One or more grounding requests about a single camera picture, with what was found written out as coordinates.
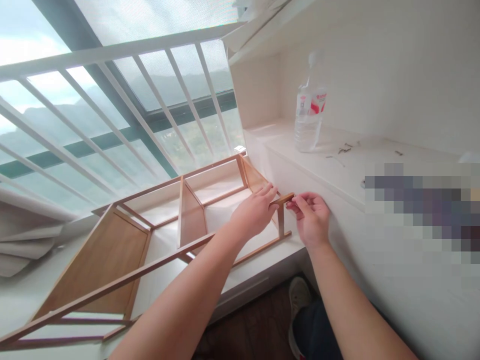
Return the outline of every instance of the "bottle label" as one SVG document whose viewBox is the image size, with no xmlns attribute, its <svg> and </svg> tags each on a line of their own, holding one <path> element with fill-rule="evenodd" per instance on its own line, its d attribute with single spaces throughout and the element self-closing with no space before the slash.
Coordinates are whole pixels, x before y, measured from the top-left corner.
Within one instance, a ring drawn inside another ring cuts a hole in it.
<svg viewBox="0 0 480 360">
<path fill-rule="evenodd" d="M 296 115 L 316 115 L 323 113 L 325 109 L 326 92 L 317 92 L 310 96 L 309 94 L 299 93 L 296 98 Z"/>
</svg>

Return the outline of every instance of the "white railing bar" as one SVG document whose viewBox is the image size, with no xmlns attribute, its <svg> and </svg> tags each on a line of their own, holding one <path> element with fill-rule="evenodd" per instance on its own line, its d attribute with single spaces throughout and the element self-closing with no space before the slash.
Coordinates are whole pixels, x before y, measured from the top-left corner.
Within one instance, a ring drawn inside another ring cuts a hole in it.
<svg viewBox="0 0 480 360">
<path fill-rule="evenodd" d="M 36 97 L 47 109 L 49 109 L 62 123 L 68 126 L 75 134 L 77 134 L 88 146 L 90 146 L 98 155 L 104 158 L 115 170 L 123 175 L 127 181 L 133 186 L 138 187 L 138 184 L 120 167 L 118 166 L 104 151 L 86 136 L 77 126 L 75 126 L 62 112 L 53 105 L 35 86 L 33 86 L 28 79 L 20 78 L 18 82 L 23 85 L 34 97 Z"/>
<path fill-rule="evenodd" d="M 218 119 L 220 120 L 220 125 L 221 125 L 221 129 L 223 130 L 223 135 L 225 135 L 226 145 L 228 146 L 228 152 L 230 153 L 230 155 L 233 155 L 234 149 L 232 147 L 232 144 L 230 143 L 230 138 L 227 132 L 227 128 L 225 127 L 224 117 L 222 116 L 222 110 L 220 109 L 219 100 L 217 99 L 217 95 L 215 93 L 214 83 L 212 82 L 212 78 L 210 77 L 209 68 L 207 67 L 207 62 L 205 61 L 205 56 L 202 50 L 202 46 L 200 45 L 199 42 L 196 42 L 195 48 L 196 48 L 196 52 L 198 53 L 198 58 L 200 59 L 201 67 L 203 68 L 203 73 L 205 74 L 206 83 L 208 84 L 208 88 L 210 89 L 213 105 L 215 106 Z"/>
<path fill-rule="evenodd" d="M 110 121 L 108 116 L 99 108 L 99 106 L 92 100 L 92 98 L 85 92 L 85 90 L 78 84 L 70 73 L 65 69 L 58 70 L 60 74 L 68 81 L 71 87 L 82 97 L 83 100 L 96 112 L 96 114 L 103 120 L 103 122 L 111 129 L 111 131 L 120 139 L 120 141 L 135 155 L 135 157 L 147 168 L 154 178 L 157 174 L 150 167 L 149 163 L 144 160 L 140 153 L 132 146 L 122 132 Z"/>
<path fill-rule="evenodd" d="M 153 94 L 155 95 L 158 103 L 160 104 L 161 108 L 163 109 L 163 112 L 164 112 L 165 115 L 166 115 L 166 118 L 167 118 L 168 121 L 170 122 L 170 124 L 171 124 L 172 128 L 175 130 L 178 138 L 180 139 L 181 143 L 183 144 L 183 146 L 185 147 L 186 151 L 188 152 L 188 155 L 190 155 L 191 159 L 193 160 L 193 163 L 195 164 L 195 166 L 197 166 L 198 164 L 197 164 L 197 161 L 195 160 L 195 157 L 194 157 L 194 154 L 192 153 L 192 150 L 190 149 L 189 145 L 188 145 L 187 142 L 185 141 L 184 136 L 183 136 L 182 133 L 180 132 L 180 129 L 179 129 L 179 127 L 177 126 L 177 123 L 175 122 L 174 117 L 173 117 L 172 114 L 170 113 L 170 110 L 169 110 L 167 104 L 165 103 L 164 99 L 163 99 L 162 96 L 160 95 L 159 90 L 158 90 L 157 87 L 155 86 L 154 81 L 152 80 L 152 77 L 150 76 L 149 72 L 148 72 L 147 69 L 145 68 L 144 63 L 143 63 L 142 60 L 140 59 L 140 56 L 138 56 L 138 55 L 133 55 L 133 60 L 135 60 L 136 65 L 137 65 L 138 68 L 140 69 L 141 74 L 142 74 L 143 77 L 145 78 L 147 84 L 150 86 L 151 91 L 152 91 Z"/>
<path fill-rule="evenodd" d="M 48 136 L 41 134 L 38 130 L 34 129 L 29 125 L 28 120 L 24 117 L 22 113 L 20 113 L 17 109 L 11 106 L 8 102 L 6 102 L 0 96 L 0 114 L 2 114 L 7 120 L 9 120 L 13 125 L 17 128 L 25 132 L 27 135 L 32 137 L 34 140 L 39 142 L 45 148 L 50 150 L 54 155 L 56 155 L 60 160 L 69 164 L 72 168 L 74 168 L 77 172 L 82 174 L 92 183 L 97 185 L 100 189 L 105 191 L 106 193 L 118 197 L 119 195 L 110 188 L 110 186 L 105 183 L 100 177 L 98 177 L 95 173 L 89 171 L 85 167 L 83 167 L 78 160 L 66 151 L 62 146 L 56 144 L 51 139 L 48 139 Z"/>
<path fill-rule="evenodd" d="M 199 113 L 195 108 L 194 102 L 192 101 L 192 97 L 190 96 L 189 90 L 187 89 L 187 85 L 185 85 L 184 78 L 180 73 L 179 66 L 175 61 L 174 55 L 172 54 L 172 50 L 170 50 L 169 48 L 166 48 L 165 53 L 166 53 L 166 56 L 168 57 L 168 60 L 170 60 L 170 65 L 173 68 L 173 72 L 175 73 L 176 78 L 178 79 L 178 83 L 180 84 L 180 87 L 183 90 L 183 93 L 185 94 L 186 101 L 188 102 L 188 106 L 190 106 L 191 113 L 193 114 L 193 117 L 195 118 L 195 121 L 198 124 L 198 127 L 200 128 L 200 132 L 203 135 L 203 138 L 205 139 L 206 145 L 208 146 L 210 153 L 214 155 L 212 144 L 210 143 L 210 140 L 207 137 L 207 133 L 205 132 L 202 122 L 200 121 Z"/>
<path fill-rule="evenodd" d="M 140 112 L 138 111 L 138 109 L 135 107 L 135 105 L 132 103 L 132 101 L 130 100 L 129 96 L 125 93 L 125 91 L 122 89 L 122 87 L 120 86 L 119 82 L 117 81 L 117 79 L 115 78 L 115 76 L 112 74 L 112 72 L 109 70 L 109 68 L 107 67 L 107 65 L 105 65 L 104 62 L 102 63 L 98 63 L 98 66 L 100 67 L 100 70 L 102 71 L 102 73 L 106 76 L 106 78 L 108 79 L 108 81 L 110 81 L 110 84 L 115 88 L 116 92 L 120 95 L 120 97 L 122 98 L 123 102 L 128 106 L 128 108 L 130 109 L 130 111 L 133 113 L 133 115 L 135 116 L 135 118 L 138 120 L 138 122 L 140 123 L 141 127 L 146 131 L 146 133 L 148 134 L 148 136 L 150 136 L 150 138 L 152 139 L 152 141 L 155 143 L 155 145 L 157 146 L 157 148 L 160 150 L 160 152 L 163 154 L 163 156 L 165 157 L 165 159 L 168 161 L 168 163 L 173 167 L 173 169 L 177 172 L 177 174 L 179 174 L 179 170 L 177 168 L 177 166 L 175 165 L 175 163 L 172 161 L 172 159 L 170 158 L 169 154 L 167 153 L 167 151 L 164 149 L 164 147 L 162 146 L 162 144 L 160 143 L 160 141 L 155 137 L 155 134 L 154 132 L 152 131 L 152 129 L 150 128 L 150 126 L 147 124 L 147 122 L 145 121 L 144 117 L 142 116 L 142 114 L 140 114 Z"/>
<path fill-rule="evenodd" d="M 77 66 L 103 63 L 107 60 L 126 58 L 135 54 L 152 53 L 165 48 L 175 48 L 195 42 L 214 40 L 232 32 L 243 24 L 244 22 L 235 22 L 205 29 L 179 32 L 93 49 L 78 50 L 62 55 L 3 65 L 0 66 L 0 82 L 50 73 L 58 69 L 69 69 Z"/>
<path fill-rule="evenodd" d="M 0 182 L 9 185 L 9 186 L 11 186 L 12 188 L 18 189 L 18 190 L 24 192 L 25 194 L 27 194 L 28 196 L 31 196 L 32 198 L 37 199 L 38 201 L 40 201 L 40 202 L 42 202 L 42 203 L 47 203 L 47 204 L 55 205 L 56 207 L 59 206 L 58 204 L 54 203 L 53 201 L 47 199 L 46 197 L 43 197 L 43 196 L 41 196 L 41 195 L 38 195 L 36 192 L 33 192 L 33 191 L 31 191 L 31 190 L 28 190 L 26 187 L 24 187 L 24 186 L 16 183 L 16 182 L 13 181 L 11 178 L 6 177 L 6 176 L 3 175 L 3 174 L 0 174 Z"/>
<path fill-rule="evenodd" d="M 14 158 L 15 160 L 17 160 L 18 162 L 22 163 L 23 165 L 25 165 L 26 167 L 30 168 L 31 170 L 33 170 L 34 172 L 37 172 L 39 173 L 40 175 L 42 175 L 43 177 L 47 178 L 48 180 L 54 182 L 55 184 L 57 184 L 58 186 L 64 188 L 65 190 L 67 190 L 68 192 L 74 194 L 75 196 L 79 197 L 80 199 L 82 199 L 83 201 L 93 205 L 93 206 L 97 206 L 98 204 L 96 202 L 93 202 L 92 200 L 90 200 L 88 197 L 82 195 L 80 192 L 78 192 L 77 190 L 75 190 L 73 187 L 70 187 L 68 186 L 67 184 L 65 184 L 64 182 L 60 181 L 59 179 L 57 179 L 56 177 L 50 175 L 48 172 L 46 172 L 44 169 L 42 169 L 40 166 L 38 166 L 37 164 L 35 164 L 34 162 L 28 160 L 27 158 L 23 157 L 23 156 L 20 156 L 19 154 L 17 154 L 16 152 L 10 150 L 8 147 L 4 146 L 3 144 L 0 143 L 0 150 L 3 151 L 5 154 L 11 156 L 12 158 Z"/>
</svg>

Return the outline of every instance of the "plastic water bottle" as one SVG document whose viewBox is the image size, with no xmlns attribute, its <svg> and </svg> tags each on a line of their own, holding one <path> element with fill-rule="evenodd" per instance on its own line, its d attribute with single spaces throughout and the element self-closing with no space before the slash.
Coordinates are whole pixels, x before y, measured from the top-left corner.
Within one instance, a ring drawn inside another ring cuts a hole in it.
<svg viewBox="0 0 480 360">
<path fill-rule="evenodd" d="M 302 153 L 314 151 L 319 141 L 327 87 L 321 71 L 323 53 L 313 51 L 308 57 L 310 70 L 306 84 L 298 88 L 295 117 L 295 147 Z"/>
</svg>

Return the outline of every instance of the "curtain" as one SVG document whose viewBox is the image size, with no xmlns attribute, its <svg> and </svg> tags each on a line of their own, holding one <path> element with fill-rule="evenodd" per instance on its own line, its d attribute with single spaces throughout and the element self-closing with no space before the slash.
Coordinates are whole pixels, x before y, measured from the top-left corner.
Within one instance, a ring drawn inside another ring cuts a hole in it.
<svg viewBox="0 0 480 360">
<path fill-rule="evenodd" d="M 64 225 L 78 216 L 0 188 L 0 276 L 12 277 L 55 245 Z"/>
</svg>

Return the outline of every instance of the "hand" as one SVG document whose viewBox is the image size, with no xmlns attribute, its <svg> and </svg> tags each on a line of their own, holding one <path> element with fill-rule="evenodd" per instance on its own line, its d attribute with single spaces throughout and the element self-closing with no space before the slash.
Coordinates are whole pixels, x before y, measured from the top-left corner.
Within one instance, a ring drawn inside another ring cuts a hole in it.
<svg viewBox="0 0 480 360">
<path fill-rule="evenodd" d="M 330 210 L 324 199 L 314 192 L 303 192 L 286 203 L 296 214 L 296 227 L 308 251 L 329 244 Z"/>
<path fill-rule="evenodd" d="M 242 201 L 231 215 L 229 226 L 239 232 L 245 242 L 260 234 L 279 208 L 277 204 L 269 206 L 277 191 L 277 187 L 272 187 L 269 182 Z"/>
</svg>

